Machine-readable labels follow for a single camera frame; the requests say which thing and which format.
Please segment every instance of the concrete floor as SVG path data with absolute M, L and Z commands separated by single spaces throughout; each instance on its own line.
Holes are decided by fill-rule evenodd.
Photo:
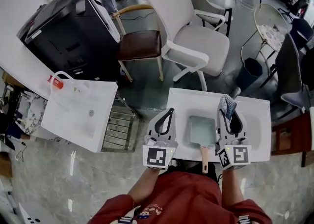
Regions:
M 233 21 L 230 29 L 230 49 L 226 63 L 223 68 L 223 72 L 218 77 L 211 77 L 205 74 L 205 79 L 209 92 L 225 93 L 229 94 L 234 86 L 234 79 L 238 75 L 242 62 L 240 59 L 240 49 L 245 41 L 254 33 L 256 26 L 254 23 L 254 8 L 259 4 L 259 0 L 209 0 L 215 4 L 223 7 L 233 8 Z M 147 0 L 125 0 L 118 2 L 118 9 L 136 3 L 147 3 Z M 268 3 L 275 8 L 282 7 L 284 4 L 279 0 L 262 0 L 262 3 Z M 151 14 L 145 18 L 147 14 L 150 14 L 151 10 L 135 11 L 122 16 L 123 25 L 126 32 L 140 31 L 146 29 L 157 29 L 156 15 Z M 144 18 L 137 18 L 132 21 L 125 19 L 134 19 L 137 16 Z M 191 24 L 202 25 L 201 19 L 194 18 Z M 226 33 L 226 25 L 223 25 L 219 30 L 221 33 Z M 262 43 L 258 34 L 246 44 L 243 50 L 244 59 L 252 57 L 255 58 L 257 52 Z M 271 49 L 264 47 L 265 55 L 271 53 Z M 269 60 L 269 66 L 274 62 L 276 54 Z M 263 67 L 263 75 L 248 89 L 241 93 L 241 96 L 255 97 L 260 99 L 266 99 L 273 101 L 277 98 L 276 89 L 277 82 L 276 77 L 271 80 L 263 89 L 258 89 L 259 85 L 267 78 L 268 72 L 264 59 L 261 55 L 257 60 Z M 127 69 L 129 70 L 133 83 L 127 87 L 121 89 L 122 95 L 126 98 L 127 102 L 136 108 L 141 109 L 164 109 L 166 108 L 168 90 L 170 87 L 186 88 L 201 90 L 201 84 L 196 73 L 188 73 L 183 76 L 179 83 L 175 84 L 172 78 L 180 72 L 180 69 L 172 62 L 163 61 L 163 72 L 165 75 L 164 82 L 158 80 L 158 68 L 157 61 L 155 60 L 139 60 L 127 63 Z M 289 106 L 286 103 L 279 104 L 279 106 L 272 108 L 273 121 L 279 115 L 289 110 Z

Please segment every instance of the gray floor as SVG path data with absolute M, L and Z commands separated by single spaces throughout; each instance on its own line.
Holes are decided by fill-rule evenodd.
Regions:
M 205 74 L 206 83 L 209 92 L 229 94 L 234 86 L 234 79 L 242 67 L 240 59 L 240 49 L 244 42 L 256 30 L 254 23 L 254 7 L 259 4 L 259 0 L 209 0 L 223 7 L 233 7 L 233 18 L 230 30 L 230 49 L 229 54 L 223 68 L 223 72 L 218 77 L 211 77 Z M 118 2 L 118 9 L 121 7 L 136 4 L 147 3 L 146 0 L 126 0 Z M 275 8 L 282 7 L 284 4 L 279 0 L 262 0 L 262 3 L 268 3 Z M 145 17 L 151 13 L 151 10 L 136 11 L 122 16 L 122 19 L 134 19 L 137 16 Z M 192 24 L 201 25 L 199 18 L 195 18 Z M 157 29 L 155 14 L 149 15 L 146 18 L 138 18 L 133 21 L 123 20 L 126 32 L 140 31 L 146 29 Z M 226 25 L 220 29 L 220 32 L 226 33 Z M 256 34 L 243 50 L 244 58 L 255 58 L 262 41 Z M 265 54 L 270 54 L 271 50 L 264 48 Z M 269 66 L 274 62 L 276 54 L 269 60 Z M 242 92 L 242 96 L 255 97 L 274 101 L 277 98 L 276 79 L 270 81 L 263 89 L 258 89 L 259 85 L 267 78 L 268 72 L 264 59 L 261 55 L 257 60 L 263 67 L 263 75 L 247 90 Z M 171 62 L 163 61 L 163 71 L 165 75 L 164 82 L 158 80 L 158 68 L 155 60 L 139 60 L 127 63 L 127 68 L 134 78 L 134 82 L 128 87 L 121 89 L 121 93 L 126 100 L 136 108 L 142 109 L 164 109 L 166 108 L 168 91 L 170 87 L 186 88 L 201 90 L 200 81 L 196 73 L 188 73 L 181 78 L 178 84 L 173 83 L 172 78 L 180 72 L 180 69 Z M 286 103 L 272 108 L 272 118 L 276 120 L 279 115 L 289 110 Z
M 107 199 L 126 194 L 140 177 L 150 118 L 140 125 L 134 153 L 95 154 L 42 139 L 27 143 L 24 162 L 11 159 L 15 200 L 38 202 L 60 224 L 86 224 Z M 314 166 L 301 168 L 300 162 L 301 154 L 275 156 L 238 171 L 244 197 L 254 200 L 274 224 L 302 223 L 313 211 Z

